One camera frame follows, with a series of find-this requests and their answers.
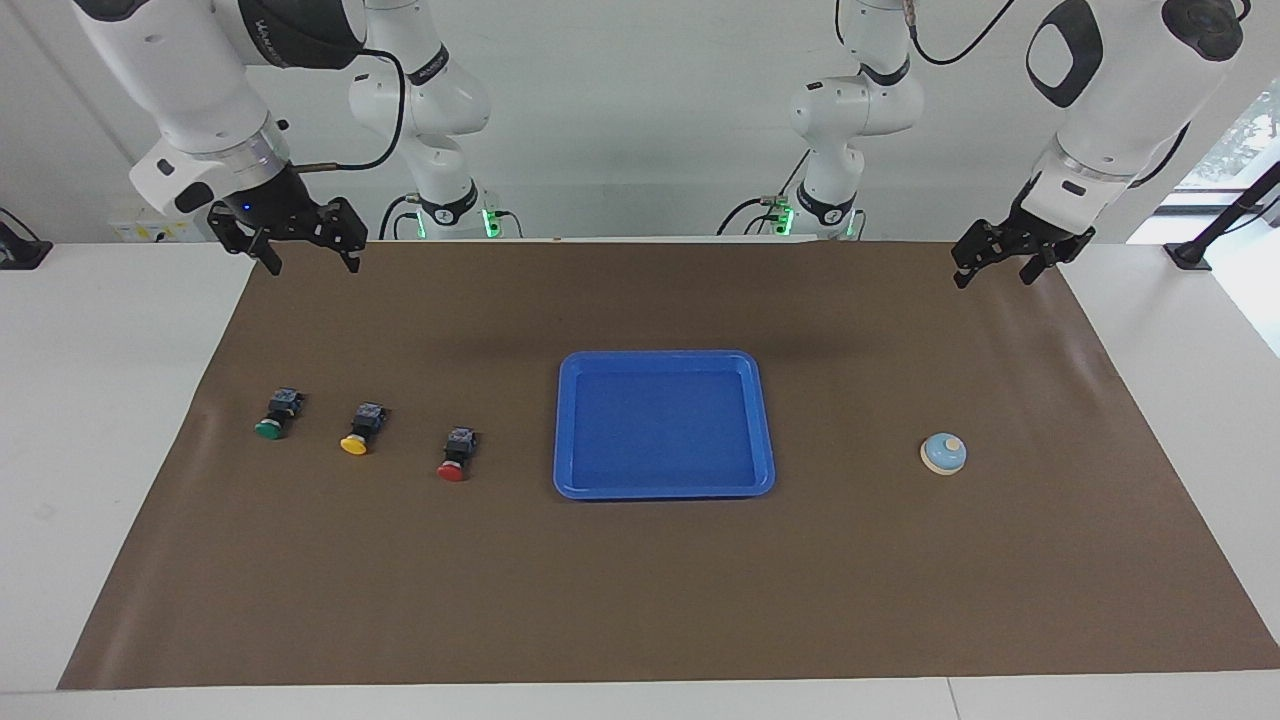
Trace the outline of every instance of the yellow button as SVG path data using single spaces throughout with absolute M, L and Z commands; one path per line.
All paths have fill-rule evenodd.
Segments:
M 360 436 L 347 436 L 342 438 L 342 448 L 352 455 L 364 455 L 369 452 L 369 446 L 365 445 L 365 438 Z

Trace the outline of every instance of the black clamp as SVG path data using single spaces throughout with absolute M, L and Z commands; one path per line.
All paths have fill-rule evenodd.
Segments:
M 1029 286 L 1048 268 L 1075 260 L 1094 233 L 1094 228 L 1089 228 L 1084 234 L 1071 234 L 1021 210 L 998 225 L 978 220 L 951 247 L 951 258 L 959 268 L 954 277 L 956 287 L 969 287 L 978 270 L 1015 255 L 1032 256 L 1018 273 L 1023 284 Z
M 348 270 L 357 273 L 360 251 L 369 240 L 369 228 L 346 197 L 317 205 L 293 165 L 257 187 L 214 202 L 207 220 L 228 252 L 261 261 L 273 275 L 280 274 L 283 263 L 271 242 L 305 240 L 333 250 Z M 253 234 L 246 233 L 246 227 Z

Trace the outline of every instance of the white wall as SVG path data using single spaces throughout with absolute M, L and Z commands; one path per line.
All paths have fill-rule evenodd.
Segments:
M 929 3 L 920 15 L 923 42 L 934 55 L 948 55 L 1001 4 Z M 1023 63 L 1028 40 L 1055 4 L 1020 0 L 960 65 L 916 61 L 929 92 L 924 120 L 908 133 L 861 143 L 868 237 L 946 240 L 979 215 L 1004 218 L 1061 118 L 1032 88 Z M 454 60 L 494 99 L 489 128 L 462 138 L 474 170 L 521 214 L 531 234 L 713 232 L 737 201 L 774 192 L 804 151 L 787 124 L 794 90 L 855 72 L 832 33 L 832 0 L 431 5 Z M 15 14 L 38 44 L 22 37 Z M 1125 240 L 1280 74 L 1280 37 L 1262 32 L 1277 23 L 1275 3 L 1256 4 L 1236 72 L 1196 120 L 1166 174 L 1105 215 L 1101 241 Z M 109 240 L 106 199 L 132 195 L 124 158 L 150 147 L 154 124 L 79 35 L 70 0 L 0 0 L 0 202 L 50 236 Z M 356 161 L 381 150 L 346 104 L 347 81 L 365 61 L 342 72 L 251 69 L 276 115 L 292 122 L 296 159 Z M 59 67 L 74 87 L 59 79 Z M 78 106 L 77 88 L 87 99 Z M 308 183 L 317 199 L 351 197 L 369 224 L 389 199 L 411 190 L 396 161 L 370 173 L 312 176 Z M 83 193 L 79 204 L 60 197 L 73 186 Z

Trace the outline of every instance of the red button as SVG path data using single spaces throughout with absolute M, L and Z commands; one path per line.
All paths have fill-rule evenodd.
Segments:
M 462 465 L 452 461 L 436 468 L 435 474 L 451 483 L 461 483 L 467 479 L 466 474 L 462 473 Z

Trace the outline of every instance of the green button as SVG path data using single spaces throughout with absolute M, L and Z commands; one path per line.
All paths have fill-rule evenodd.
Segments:
M 253 432 L 266 439 L 280 439 L 284 436 L 284 429 L 280 428 L 278 423 L 273 423 L 271 420 L 262 420 L 261 423 L 253 425 Z

